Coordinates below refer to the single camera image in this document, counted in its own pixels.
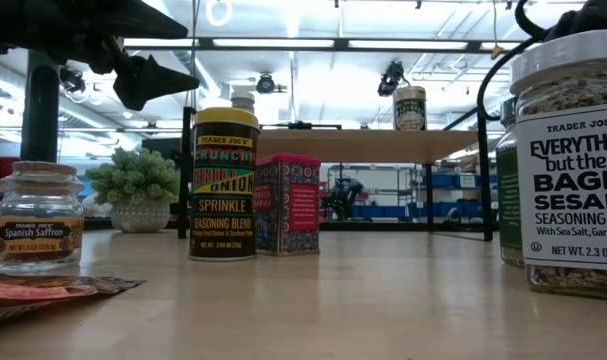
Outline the chili onion jar yellow lid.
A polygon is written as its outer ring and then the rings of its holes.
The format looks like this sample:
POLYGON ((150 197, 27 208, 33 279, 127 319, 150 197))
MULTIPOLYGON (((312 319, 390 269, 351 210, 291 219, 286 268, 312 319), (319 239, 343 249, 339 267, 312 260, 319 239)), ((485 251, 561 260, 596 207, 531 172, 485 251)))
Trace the chili onion jar yellow lid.
POLYGON ((197 113, 189 257, 203 261, 256 256, 253 198, 260 135, 256 116, 232 107, 197 113))

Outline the spice jar green lid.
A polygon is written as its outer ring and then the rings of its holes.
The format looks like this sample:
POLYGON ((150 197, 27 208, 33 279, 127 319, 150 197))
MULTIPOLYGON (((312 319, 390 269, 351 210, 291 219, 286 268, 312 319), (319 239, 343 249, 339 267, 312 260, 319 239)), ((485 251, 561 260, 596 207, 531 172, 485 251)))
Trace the spice jar green lid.
POLYGON ((495 147, 498 185, 498 223, 501 258, 504 263, 522 268, 520 196, 516 144, 516 103, 512 97, 501 105, 500 122, 504 135, 495 147))

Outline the rack with blue bins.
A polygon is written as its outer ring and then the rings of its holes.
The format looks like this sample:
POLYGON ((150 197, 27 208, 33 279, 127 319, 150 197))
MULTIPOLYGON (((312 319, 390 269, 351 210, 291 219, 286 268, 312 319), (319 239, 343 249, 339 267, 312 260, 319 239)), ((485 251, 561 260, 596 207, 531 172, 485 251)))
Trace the rack with blue bins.
POLYGON ((383 166, 335 164, 324 169, 322 188, 346 191, 359 183, 363 189, 352 205, 353 214, 376 222, 423 223, 451 217, 478 222, 481 217, 481 176, 435 167, 431 176, 419 165, 383 166))

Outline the succulent plant patterned pot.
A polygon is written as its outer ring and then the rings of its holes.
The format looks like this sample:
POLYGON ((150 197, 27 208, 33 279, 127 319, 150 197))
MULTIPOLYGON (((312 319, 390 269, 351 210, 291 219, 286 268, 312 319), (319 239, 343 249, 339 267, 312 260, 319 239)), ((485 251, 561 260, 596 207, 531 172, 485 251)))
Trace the succulent plant patterned pot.
POLYGON ((118 148, 109 163, 88 169, 85 176, 96 203, 111 206, 112 226, 123 233, 156 233, 166 227, 170 205, 180 193, 175 163, 157 151, 118 148))

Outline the smoked paprika tin red lid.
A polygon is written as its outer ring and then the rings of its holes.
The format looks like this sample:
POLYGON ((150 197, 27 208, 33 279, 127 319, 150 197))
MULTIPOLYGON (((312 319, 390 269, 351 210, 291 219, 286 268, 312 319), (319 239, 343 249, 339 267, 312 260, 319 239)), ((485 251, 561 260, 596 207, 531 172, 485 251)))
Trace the smoked paprika tin red lid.
POLYGON ((257 161, 254 213, 258 253, 320 252, 319 171, 320 161, 304 155, 275 154, 257 161))

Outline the orange seasoning packet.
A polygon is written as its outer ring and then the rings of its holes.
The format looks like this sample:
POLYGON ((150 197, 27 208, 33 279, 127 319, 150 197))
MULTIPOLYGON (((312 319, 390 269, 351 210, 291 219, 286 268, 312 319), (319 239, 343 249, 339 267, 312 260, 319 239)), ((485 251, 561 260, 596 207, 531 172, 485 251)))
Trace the orange seasoning packet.
POLYGON ((114 296, 144 283, 118 277, 0 273, 0 323, 55 303, 114 296))

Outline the saffron glass jar cork lid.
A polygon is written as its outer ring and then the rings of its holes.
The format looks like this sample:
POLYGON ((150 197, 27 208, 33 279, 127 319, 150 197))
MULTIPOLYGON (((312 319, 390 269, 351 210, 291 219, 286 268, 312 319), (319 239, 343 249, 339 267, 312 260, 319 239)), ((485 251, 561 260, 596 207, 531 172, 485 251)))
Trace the saffron glass jar cork lid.
POLYGON ((0 272, 40 272, 79 263, 84 185, 77 169, 19 161, 0 180, 0 272))

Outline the black monitor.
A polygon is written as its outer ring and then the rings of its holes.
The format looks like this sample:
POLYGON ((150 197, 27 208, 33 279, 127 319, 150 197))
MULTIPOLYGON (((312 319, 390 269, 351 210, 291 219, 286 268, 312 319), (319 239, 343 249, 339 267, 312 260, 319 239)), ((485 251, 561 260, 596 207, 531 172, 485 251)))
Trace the black monitor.
POLYGON ((159 152, 164 159, 180 164, 181 139, 180 138, 150 138, 144 139, 141 146, 150 152, 159 152))

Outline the black background equipment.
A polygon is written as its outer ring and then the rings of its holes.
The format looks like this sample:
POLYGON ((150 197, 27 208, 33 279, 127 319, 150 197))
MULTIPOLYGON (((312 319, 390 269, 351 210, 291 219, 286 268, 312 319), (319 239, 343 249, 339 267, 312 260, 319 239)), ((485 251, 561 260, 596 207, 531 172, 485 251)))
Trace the black background equipment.
POLYGON ((353 220, 353 205, 363 189, 363 184, 355 178, 337 179, 335 187, 322 201, 324 210, 334 213, 339 221, 353 220))

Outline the wooden shelf black metal frame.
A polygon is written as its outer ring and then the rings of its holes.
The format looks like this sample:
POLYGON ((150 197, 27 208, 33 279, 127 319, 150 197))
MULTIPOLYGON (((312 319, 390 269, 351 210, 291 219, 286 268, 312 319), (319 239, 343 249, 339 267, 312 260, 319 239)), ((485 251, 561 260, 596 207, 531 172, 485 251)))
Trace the wooden shelf black metal frame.
MULTIPOLYGON (((205 114, 192 107, 183 108, 179 161, 181 174, 181 195, 179 199, 179 238, 185 238, 187 229, 187 178, 191 177, 193 166, 192 151, 196 144, 193 139, 193 121, 205 114)), ((257 158, 275 154, 295 154, 310 156, 322 163, 410 163, 421 164, 426 170, 427 222, 420 224, 388 225, 322 225, 326 231, 412 231, 412 232, 473 232, 481 231, 490 236, 493 225, 484 220, 485 225, 471 225, 472 230, 455 229, 454 225, 435 223, 433 214, 432 166, 438 160, 463 150, 478 142, 478 131, 425 130, 404 132, 395 130, 328 130, 328 129, 280 129, 263 130, 259 134, 257 158)))

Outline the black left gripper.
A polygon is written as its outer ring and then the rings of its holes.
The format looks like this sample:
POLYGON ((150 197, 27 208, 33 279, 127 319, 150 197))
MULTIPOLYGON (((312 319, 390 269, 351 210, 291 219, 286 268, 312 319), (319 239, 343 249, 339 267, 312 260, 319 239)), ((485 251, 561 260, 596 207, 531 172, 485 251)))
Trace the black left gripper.
MULTIPOLYGON (((63 64, 106 65, 106 37, 182 39, 188 29, 143 0, 0 0, 0 57, 14 48, 35 50, 63 64)), ((150 98, 195 90, 199 80, 151 66, 150 98)))

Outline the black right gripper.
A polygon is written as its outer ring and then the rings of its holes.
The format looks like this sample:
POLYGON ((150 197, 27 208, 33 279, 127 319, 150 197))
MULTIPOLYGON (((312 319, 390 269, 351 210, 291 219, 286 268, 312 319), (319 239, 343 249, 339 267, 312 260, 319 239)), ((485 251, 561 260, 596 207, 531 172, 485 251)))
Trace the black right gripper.
POLYGON ((607 0, 587 0, 580 10, 565 12, 550 33, 576 34, 592 30, 607 30, 607 0))

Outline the black vertical post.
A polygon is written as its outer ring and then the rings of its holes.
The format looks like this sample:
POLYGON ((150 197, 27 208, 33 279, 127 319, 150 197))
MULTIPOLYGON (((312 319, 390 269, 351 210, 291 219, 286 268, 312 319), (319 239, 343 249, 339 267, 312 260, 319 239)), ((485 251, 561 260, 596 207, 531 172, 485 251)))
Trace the black vertical post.
POLYGON ((57 161, 59 77, 43 53, 28 52, 20 158, 57 161))

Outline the spice jar tan lid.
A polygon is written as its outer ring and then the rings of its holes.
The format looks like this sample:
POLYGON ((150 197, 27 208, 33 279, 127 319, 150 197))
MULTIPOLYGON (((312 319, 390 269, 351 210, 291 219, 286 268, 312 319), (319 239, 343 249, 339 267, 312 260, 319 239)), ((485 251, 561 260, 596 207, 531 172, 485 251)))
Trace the spice jar tan lid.
POLYGON ((393 93, 394 129, 424 131, 426 129, 426 91, 420 86, 397 88, 393 93))

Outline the bagel seasoning jar white lid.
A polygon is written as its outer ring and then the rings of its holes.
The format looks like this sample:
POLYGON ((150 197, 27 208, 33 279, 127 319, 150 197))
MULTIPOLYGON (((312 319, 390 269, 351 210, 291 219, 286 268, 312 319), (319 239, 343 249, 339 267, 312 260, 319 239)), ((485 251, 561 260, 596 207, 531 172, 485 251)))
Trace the bagel seasoning jar white lid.
POLYGON ((255 113, 255 97, 251 92, 235 91, 232 93, 230 101, 233 108, 255 113))
POLYGON ((547 41, 511 72, 528 285, 607 299, 607 30, 547 41))

